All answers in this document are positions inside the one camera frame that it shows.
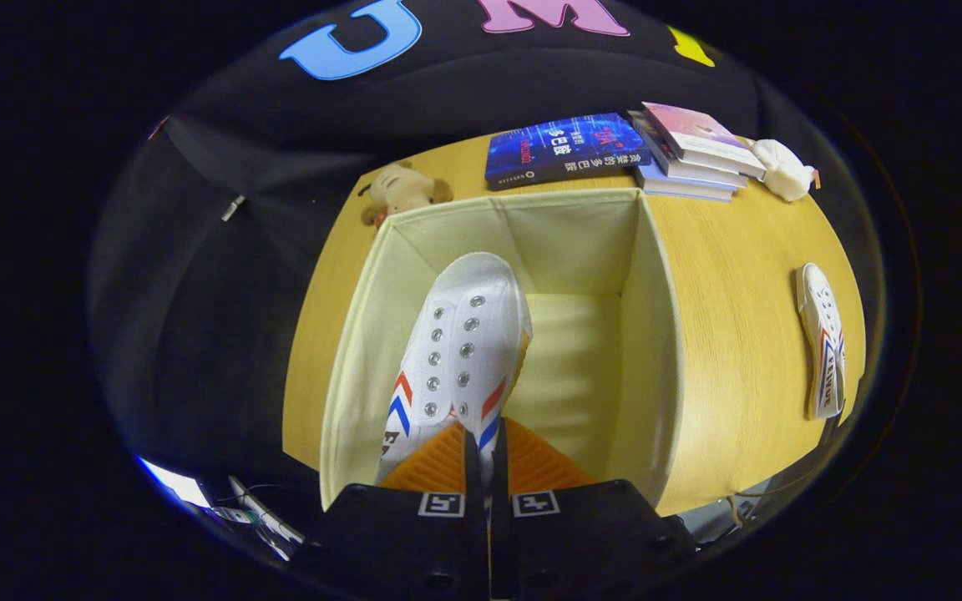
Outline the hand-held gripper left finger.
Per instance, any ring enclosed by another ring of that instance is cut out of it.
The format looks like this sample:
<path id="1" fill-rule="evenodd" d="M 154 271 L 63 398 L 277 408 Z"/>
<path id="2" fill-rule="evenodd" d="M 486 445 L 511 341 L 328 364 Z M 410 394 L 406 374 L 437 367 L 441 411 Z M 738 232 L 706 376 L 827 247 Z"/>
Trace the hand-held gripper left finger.
<path id="1" fill-rule="evenodd" d="M 394 469 L 389 486 L 344 487 L 295 553 L 294 574 L 336 600 L 484 600 L 477 451 L 452 422 Z"/>

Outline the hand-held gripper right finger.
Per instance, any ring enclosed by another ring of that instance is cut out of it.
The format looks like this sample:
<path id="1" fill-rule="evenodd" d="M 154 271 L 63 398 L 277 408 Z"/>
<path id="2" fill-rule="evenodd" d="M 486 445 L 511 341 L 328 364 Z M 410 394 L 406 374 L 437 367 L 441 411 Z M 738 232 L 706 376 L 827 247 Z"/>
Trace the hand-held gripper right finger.
<path id="1" fill-rule="evenodd" d="M 697 559 L 679 518 L 625 479 L 598 482 L 515 420 L 501 423 L 494 457 L 494 598 L 656 600 Z"/>

